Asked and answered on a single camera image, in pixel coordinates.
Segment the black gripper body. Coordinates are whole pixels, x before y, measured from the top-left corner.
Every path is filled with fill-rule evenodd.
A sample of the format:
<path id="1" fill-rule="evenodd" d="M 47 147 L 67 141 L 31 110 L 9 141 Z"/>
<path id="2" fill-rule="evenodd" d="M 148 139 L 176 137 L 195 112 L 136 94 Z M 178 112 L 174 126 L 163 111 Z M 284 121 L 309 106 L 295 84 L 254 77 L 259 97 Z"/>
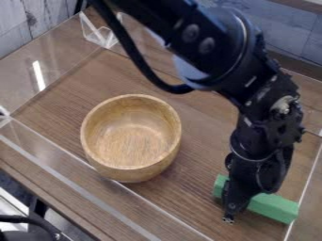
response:
<path id="1" fill-rule="evenodd" d="M 284 182 L 294 144 L 302 141 L 302 105 L 296 96 L 286 95 L 267 105 L 239 105 L 238 111 L 226 157 L 226 193 L 271 194 Z"/>

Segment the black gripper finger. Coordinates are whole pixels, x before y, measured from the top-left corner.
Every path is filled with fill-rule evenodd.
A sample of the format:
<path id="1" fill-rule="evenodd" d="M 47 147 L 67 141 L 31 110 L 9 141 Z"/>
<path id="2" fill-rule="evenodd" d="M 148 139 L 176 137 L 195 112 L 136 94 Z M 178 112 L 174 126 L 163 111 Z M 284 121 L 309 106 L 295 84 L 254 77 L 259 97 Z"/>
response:
<path id="1" fill-rule="evenodd" d="M 258 187 L 251 184 L 226 182 L 222 193 L 224 215 L 223 222 L 232 224 L 235 216 L 244 212 L 251 198 L 258 194 Z"/>

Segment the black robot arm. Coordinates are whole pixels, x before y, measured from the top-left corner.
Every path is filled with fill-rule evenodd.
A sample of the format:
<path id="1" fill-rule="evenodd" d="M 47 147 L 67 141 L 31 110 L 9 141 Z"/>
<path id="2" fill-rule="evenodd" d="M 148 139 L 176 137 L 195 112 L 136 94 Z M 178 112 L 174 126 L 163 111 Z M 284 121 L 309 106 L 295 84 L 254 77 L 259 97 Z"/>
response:
<path id="1" fill-rule="evenodd" d="M 206 10 L 195 0 L 89 0 L 148 81 L 163 91 L 219 93 L 236 107 L 220 193 L 223 221 L 232 223 L 252 199 L 274 194 L 306 132 L 301 95 L 268 56 L 262 30 L 235 8 Z M 183 81 L 170 85 L 148 66 L 116 13 L 123 11 L 160 38 L 178 59 Z"/>

